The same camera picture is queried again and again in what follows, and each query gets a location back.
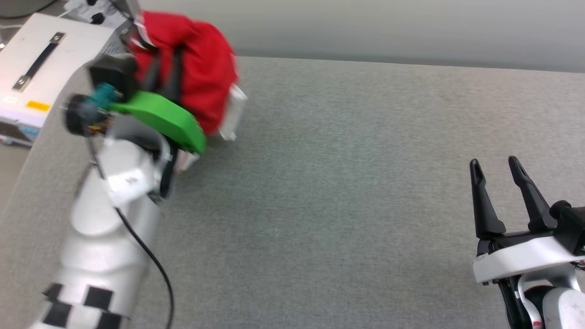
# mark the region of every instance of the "yellow label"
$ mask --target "yellow label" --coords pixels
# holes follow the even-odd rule
[[[28,103],[26,103],[26,107],[30,107],[30,108],[38,109],[39,111],[47,112],[51,108],[51,105],[41,103],[41,102],[29,101]]]

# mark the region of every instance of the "wire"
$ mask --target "wire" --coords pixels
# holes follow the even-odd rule
[[[73,8],[73,9],[69,9],[68,11],[66,11],[66,12],[62,13],[61,15],[57,16],[57,18],[61,18],[61,17],[65,16],[65,15],[67,15],[68,13],[74,11],[75,9],[77,9],[77,7]]]
[[[34,13],[36,13],[36,12],[40,12],[40,11],[43,11],[43,10],[45,10],[45,9],[47,9],[47,8],[49,8],[49,7],[51,7],[51,6],[52,6],[52,5],[54,5],[54,4],[55,4],[57,1],[59,1],[59,0],[51,0],[51,2],[49,2],[48,4],[46,4],[46,5],[42,6],[41,8],[39,8],[39,9],[37,9],[37,10],[33,11],[32,13],[27,13],[27,14],[24,14],[24,15],[18,15],[18,16],[0,16],[0,19],[20,19],[20,18],[26,18],[26,17],[28,17],[28,16],[30,16],[30,15],[32,15],[32,14],[34,14]]]
[[[20,29],[23,25],[0,25],[1,29]]]
[[[90,155],[91,155],[91,163],[92,163],[92,165],[94,165],[97,168],[99,177],[102,180],[105,180],[106,176],[104,174],[104,169],[99,162],[97,152],[95,151],[94,143],[91,140],[91,131],[88,128],[83,129],[83,130],[84,130],[85,140],[87,141],[87,147],[88,147],[88,150],[89,150]],[[124,215],[122,210],[118,207],[114,207],[114,210],[116,210],[116,213],[118,213],[118,216],[120,216],[120,219],[124,223],[124,226],[126,227],[126,229],[128,229],[128,232],[130,232],[130,234],[134,237],[136,242],[138,242],[138,244],[142,247],[142,249],[144,249],[144,252],[150,257],[150,259],[152,259],[153,263],[159,269],[160,274],[163,276],[164,282],[167,285],[168,299],[169,299],[168,319],[167,319],[167,325],[165,326],[165,328],[171,329],[171,327],[173,326],[173,318],[175,315],[175,295],[173,293],[173,287],[171,285],[171,280],[168,278],[167,271],[164,270],[163,265],[159,262],[159,260],[156,258],[154,253],[148,248],[148,246],[144,243],[144,241],[142,241],[142,239],[140,239],[138,234],[136,234],[136,232],[134,231],[134,229],[130,225],[130,222],[128,221],[128,219],[126,218],[126,216]]]
[[[128,13],[126,13],[125,11],[121,10],[120,6],[118,6],[118,4],[114,1],[114,0],[108,0],[108,2],[110,4],[112,4],[112,6],[119,11],[122,16],[124,16],[127,20],[129,20],[130,22],[132,22],[134,24],[134,17],[130,16]]]

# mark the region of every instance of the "white wall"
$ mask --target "white wall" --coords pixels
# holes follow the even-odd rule
[[[140,0],[253,56],[585,71],[585,0]]]

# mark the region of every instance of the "red fabric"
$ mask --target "red fabric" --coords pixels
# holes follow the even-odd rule
[[[206,22],[170,13],[145,11],[142,14],[148,37],[161,52],[161,82],[167,80],[173,49],[183,44],[182,106],[195,115],[206,135],[217,132],[230,86],[238,78],[228,41]],[[139,66],[137,78],[142,81],[155,53],[133,43],[130,50]]]

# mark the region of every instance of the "black tape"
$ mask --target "black tape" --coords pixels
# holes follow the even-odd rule
[[[103,312],[95,329],[119,329],[121,324],[122,316],[120,314]]]
[[[112,301],[113,291],[97,287],[90,287],[83,305],[96,307],[102,310],[109,310]]]
[[[61,283],[52,283],[47,290],[43,291],[43,295],[47,296],[48,301],[58,301],[62,288]]]
[[[43,323],[53,325],[57,328],[66,328],[67,319],[69,318],[70,312],[71,312],[70,304],[65,304],[60,301],[56,301],[51,306],[51,309],[47,313],[47,316],[44,317]]]

